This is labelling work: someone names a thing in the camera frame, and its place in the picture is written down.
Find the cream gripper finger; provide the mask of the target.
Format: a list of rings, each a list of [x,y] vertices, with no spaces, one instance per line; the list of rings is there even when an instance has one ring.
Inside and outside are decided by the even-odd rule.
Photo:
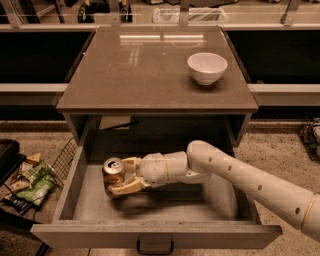
[[[108,192],[112,196],[121,196],[139,192],[147,187],[149,187],[149,184],[144,180],[143,177],[131,175],[122,183],[109,185]]]
[[[140,157],[129,157],[122,160],[125,171],[129,173],[136,173],[139,169],[139,164],[141,162]]]

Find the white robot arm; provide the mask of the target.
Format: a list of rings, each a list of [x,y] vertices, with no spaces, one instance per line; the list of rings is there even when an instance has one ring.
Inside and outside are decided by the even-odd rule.
[[[133,194],[170,183],[197,184],[215,174],[234,185],[292,227],[320,241],[320,195],[195,140],[185,151],[143,158],[107,159],[102,167],[106,190]]]

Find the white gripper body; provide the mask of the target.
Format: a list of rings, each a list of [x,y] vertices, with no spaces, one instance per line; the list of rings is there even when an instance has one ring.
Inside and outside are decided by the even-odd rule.
[[[137,175],[151,187],[166,184],[166,160],[160,153],[148,154],[139,163]]]

